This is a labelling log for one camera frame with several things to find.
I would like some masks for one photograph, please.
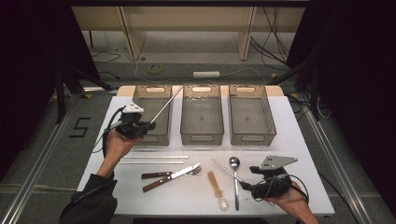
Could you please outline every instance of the white tabletop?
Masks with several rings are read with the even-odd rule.
[[[113,97],[102,125],[107,126],[114,112],[129,102],[132,97]],[[175,98],[173,102],[171,140],[168,147],[136,146],[127,157],[147,156],[188,156],[188,159],[123,159],[122,161],[184,161],[184,164],[119,164],[115,170],[115,179],[119,182],[114,190],[118,199],[116,215],[133,217],[269,217],[285,215],[277,206],[267,202],[256,202],[250,191],[239,188],[240,209],[234,208],[233,177],[218,167],[212,160],[220,162],[229,168],[228,159],[238,157],[241,165],[238,176],[252,185],[262,180],[262,175],[250,172],[249,166],[260,166],[268,155],[297,158],[298,161],[285,166],[290,175],[301,178],[309,192],[309,206],[314,215],[330,216],[334,214],[329,197],[323,188],[317,169],[309,154],[300,128],[293,115],[287,97],[269,97],[272,114],[276,124],[276,137],[269,147],[241,147],[230,144],[230,128],[228,121],[228,100],[222,97],[224,119],[224,137],[221,146],[183,146],[181,144],[180,120],[182,99]],[[101,148],[101,142],[93,150]],[[87,168],[81,178],[78,190],[82,190],[90,174],[95,174],[103,161],[103,154],[93,153]],[[142,188],[159,178],[141,179],[143,173],[178,171],[184,167],[200,162],[203,170],[199,175],[181,176],[146,193]],[[229,203],[228,211],[221,211],[219,199],[215,197],[214,189],[207,173],[213,171]]]

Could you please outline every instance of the spoon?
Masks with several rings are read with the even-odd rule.
[[[233,168],[233,174],[236,176],[236,170],[238,169],[241,161],[236,157],[229,159],[230,165]],[[238,180],[235,178],[235,210],[239,211],[239,191],[238,191]]]

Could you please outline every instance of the silver stick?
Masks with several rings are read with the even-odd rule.
[[[154,117],[154,119],[152,119],[151,123],[154,122],[154,120],[156,118],[158,118],[158,116],[160,116],[160,114],[165,110],[166,106],[169,105],[173,99],[176,97],[176,95],[181,91],[181,89],[183,89],[184,85],[181,85],[177,91],[175,92],[175,94],[169,99],[169,101],[165,104],[165,106],[160,110],[160,112],[158,112],[158,114]]]
[[[184,161],[120,161],[119,164],[184,164]]]
[[[188,159],[189,156],[125,156],[123,159]]]
[[[223,168],[223,170],[227,171],[228,174],[232,175],[233,177],[235,177],[237,180],[241,181],[241,182],[245,182],[243,181],[241,178],[239,178],[238,176],[234,175],[231,171],[227,170],[227,168],[225,168],[224,166],[222,166],[218,161],[215,161],[214,159],[210,159],[212,160],[215,164],[217,164],[219,167]]]

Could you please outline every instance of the wooden handle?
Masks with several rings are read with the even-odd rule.
[[[157,180],[154,183],[143,187],[143,192],[147,192],[147,191],[149,191],[151,189],[154,189],[154,188],[160,186],[161,184],[164,184],[164,183],[168,182],[171,179],[172,179],[172,176],[167,176],[167,177],[165,177],[165,178],[163,178],[161,180]]]
[[[218,197],[221,197],[222,191],[219,188],[218,182],[216,181],[215,174],[213,172],[207,173],[209,175],[210,182],[212,182],[213,188],[215,188],[215,194]]]
[[[171,174],[172,174],[172,172],[142,174],[142,179],[153,178],[153,177],[161,177],[161,176],[169,176]]]

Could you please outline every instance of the hand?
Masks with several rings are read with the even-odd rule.
[[[143,140],[143,137],[130,139],[122,136],[116,130],[111,130],[107,136],[107,151],[105,160],[102,163],[97,175],[110,178],[117,164],[120,162],[132,147]]]
[[[292,185],[296,188],[300,188],[298,184],[292,181]],[[285,212],[289,213],[291,216],[299,219],[305,224],[317,224],[318,221],[314,217],[309,209],[308,203],[306,202],[304,196],[295,189],[290,188],[287,193],[277,198],[266,198],[267,202],[275,203],[281,207]]]

